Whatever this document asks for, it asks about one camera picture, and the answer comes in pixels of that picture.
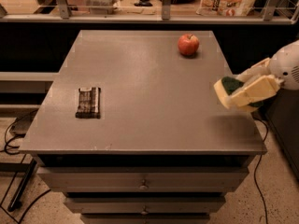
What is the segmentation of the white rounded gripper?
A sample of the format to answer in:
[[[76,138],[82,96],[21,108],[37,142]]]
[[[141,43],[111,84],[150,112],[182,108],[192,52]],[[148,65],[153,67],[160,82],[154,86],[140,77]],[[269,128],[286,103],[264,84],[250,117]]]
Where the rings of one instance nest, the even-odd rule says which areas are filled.
[[[246,112],[257,110],[261,101],[275,96],[281,85],[283,89],[298,91],[299,40],[281,48],[271,59],[254,64],[235,79],[246,83],[229,96],[229,105]]]

